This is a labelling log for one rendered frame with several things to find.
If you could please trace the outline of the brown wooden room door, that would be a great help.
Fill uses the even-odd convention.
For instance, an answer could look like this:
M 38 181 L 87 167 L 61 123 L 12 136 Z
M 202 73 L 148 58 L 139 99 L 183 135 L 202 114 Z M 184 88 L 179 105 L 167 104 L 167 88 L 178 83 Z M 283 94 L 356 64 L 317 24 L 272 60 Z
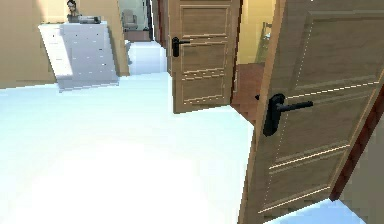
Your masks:
M 276 0 L 237 224 L 328 198 L 384 85 L 384 0 Z M 314 105 L 263 127 L 269 99 Z
M 240 0 L 169 0 L 175 114 L 226 106 L 232 95 Z M 189 41 L 172 55 L 172 38 Z

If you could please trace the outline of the white chest of drawers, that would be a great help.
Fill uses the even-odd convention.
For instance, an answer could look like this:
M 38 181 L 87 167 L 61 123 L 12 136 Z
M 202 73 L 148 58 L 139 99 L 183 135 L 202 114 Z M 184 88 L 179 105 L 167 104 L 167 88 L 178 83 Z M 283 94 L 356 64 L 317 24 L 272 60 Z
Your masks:
M 38 29 L 60 92 L 119 84 L 106 21 Z

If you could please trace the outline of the grey flat box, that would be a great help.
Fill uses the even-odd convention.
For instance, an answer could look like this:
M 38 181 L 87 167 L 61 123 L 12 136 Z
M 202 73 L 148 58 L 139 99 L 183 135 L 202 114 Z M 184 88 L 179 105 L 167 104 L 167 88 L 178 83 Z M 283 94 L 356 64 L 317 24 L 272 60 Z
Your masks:
M 101 23 L 100 16 L 78 16 L 78 20 L 80 24 L 100 24 Z

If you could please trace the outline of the dark bust statue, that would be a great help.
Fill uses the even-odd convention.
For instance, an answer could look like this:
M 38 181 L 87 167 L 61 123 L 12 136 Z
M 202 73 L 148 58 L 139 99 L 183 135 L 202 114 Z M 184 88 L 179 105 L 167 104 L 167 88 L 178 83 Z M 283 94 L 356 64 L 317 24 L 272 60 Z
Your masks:
M 67 14 L 67 19 L 69 23 L 78 23 L 80 13 L 77 9 L 77 4 L 75 0 L 68 0 L 67 7 L 69 9 L 69 13 Z

